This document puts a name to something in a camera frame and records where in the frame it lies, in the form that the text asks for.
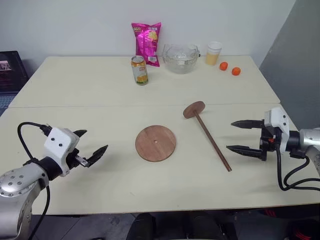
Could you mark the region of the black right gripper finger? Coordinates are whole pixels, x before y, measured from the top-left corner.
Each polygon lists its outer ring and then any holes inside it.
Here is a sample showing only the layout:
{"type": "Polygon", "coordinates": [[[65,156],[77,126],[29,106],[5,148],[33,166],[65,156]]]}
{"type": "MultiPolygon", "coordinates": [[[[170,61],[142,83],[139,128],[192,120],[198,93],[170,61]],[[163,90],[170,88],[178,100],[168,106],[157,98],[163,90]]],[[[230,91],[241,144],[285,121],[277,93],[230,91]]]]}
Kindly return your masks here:
{"type": "Polygon", "coordinates": [[[232,126],[242,129],[262,129],[262,120],[238,120],[231,123],[232,126]]]}
{"type": "Polygon", "coordinates": [[[247,157],[261,157],[262,151],[260,149],[252,149],[248,146],[242,145],[227,145],[226,148],[237,154],[247,156],[247,157]]]}

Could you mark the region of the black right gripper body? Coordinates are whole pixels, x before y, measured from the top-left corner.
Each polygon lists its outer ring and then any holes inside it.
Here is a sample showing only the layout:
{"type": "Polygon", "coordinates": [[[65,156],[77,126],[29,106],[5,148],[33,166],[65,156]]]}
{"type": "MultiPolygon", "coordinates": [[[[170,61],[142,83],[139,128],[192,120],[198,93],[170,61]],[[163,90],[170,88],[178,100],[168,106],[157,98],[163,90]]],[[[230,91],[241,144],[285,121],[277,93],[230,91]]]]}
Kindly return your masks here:
{"type": "Polygon", "coordinates": [[[259,149],[261,151],[260,159],[262,161],[267,160],[267,152],[275,151],[275,137],[276,137],[276,130],[272,126],[265,126],[265,121],[262,120],[261,124],[261,136],[259,142],[259,149]]]}

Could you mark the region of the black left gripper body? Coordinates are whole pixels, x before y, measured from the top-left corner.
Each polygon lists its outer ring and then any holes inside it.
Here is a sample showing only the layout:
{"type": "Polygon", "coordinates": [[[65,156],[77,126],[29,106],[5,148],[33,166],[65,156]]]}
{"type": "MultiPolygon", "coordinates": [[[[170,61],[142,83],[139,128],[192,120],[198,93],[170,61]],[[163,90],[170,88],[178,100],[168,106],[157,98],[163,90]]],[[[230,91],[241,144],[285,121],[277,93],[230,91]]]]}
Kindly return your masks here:
{"type": "Polygon", "coordinates": [[[79,150],[75,148],[72,152],[70,152],[66,157],[66,164],[70,170],[81,165],[82,167],[88,168],[89,162],[87,159],[81,157],[79,155],[79,150]]]}

